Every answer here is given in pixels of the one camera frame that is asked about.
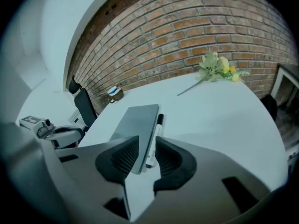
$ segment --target chair backrest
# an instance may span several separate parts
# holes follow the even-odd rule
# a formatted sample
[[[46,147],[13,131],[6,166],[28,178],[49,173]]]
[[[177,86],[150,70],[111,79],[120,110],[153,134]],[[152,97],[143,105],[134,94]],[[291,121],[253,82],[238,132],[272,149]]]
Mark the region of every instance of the chair backrest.
[[[75,76],[73,76],[71,78],[71,82],[69,84],[69,91],[70,91],[70,93],[75,94],[81,88],[82,88],[82,86],[75,81]]]
[[[90,128],[94,121],[97,119],[97,115],[94,111],[92,102],[88,96],[86,89],[81,89],[79,94],[74,99],[76,107],[83,118],[84,123]]]

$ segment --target black marker cap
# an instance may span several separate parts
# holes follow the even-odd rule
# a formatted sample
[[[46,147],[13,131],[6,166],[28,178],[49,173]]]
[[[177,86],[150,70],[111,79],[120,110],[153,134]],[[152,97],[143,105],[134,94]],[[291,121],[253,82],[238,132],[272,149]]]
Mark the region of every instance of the black marker cap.
[[[157,125],[162,125],[163,124],[163,119],[164,119],[164,115],[163,114],[159,114],[158,115]]]

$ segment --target marker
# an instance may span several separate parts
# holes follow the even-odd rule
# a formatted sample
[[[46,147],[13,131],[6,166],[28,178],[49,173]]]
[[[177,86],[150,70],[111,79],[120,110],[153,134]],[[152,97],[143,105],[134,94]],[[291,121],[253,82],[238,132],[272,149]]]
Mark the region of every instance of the marker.
[[[164,118],[163,114],[158,115],[157,126],[155,129],[154,137],[150,145],[148,158],[145,162],[146,168],[152,168],[154,166],[155,156],[156,156],[156,137],[161,136],[163,118]]]

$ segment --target brick wall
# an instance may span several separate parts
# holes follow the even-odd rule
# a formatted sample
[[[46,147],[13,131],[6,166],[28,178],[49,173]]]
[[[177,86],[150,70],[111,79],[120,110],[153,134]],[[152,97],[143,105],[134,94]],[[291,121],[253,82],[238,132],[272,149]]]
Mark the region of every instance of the brick wall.
[[[101,112],[109,87],[195,72],[208,48],[248,70],[245,83],[259,98],[270,93],[277,63],[298,64],[287,24],[265,0],[109,0],[78,42],[67,84],[75,75]],[[280,103],[291,88],[284,81]]]

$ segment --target white table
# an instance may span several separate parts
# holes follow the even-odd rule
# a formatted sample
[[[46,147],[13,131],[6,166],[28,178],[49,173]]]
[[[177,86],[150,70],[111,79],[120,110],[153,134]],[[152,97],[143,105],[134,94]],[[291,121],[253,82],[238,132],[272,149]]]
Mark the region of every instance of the white table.
[[[130,106],[159,104],[164,114],[162,136],[220,151],[253,173],[270,189],[287,180],[287,156],[278,129],[259,99],[243,83],[221,80],[193,85],[197,74],[179,76],[125,92],[100,114],[80,147],[109,141]],[[160,168],[130,173],[126,191],[131,221],[154,200],[153,183]]]

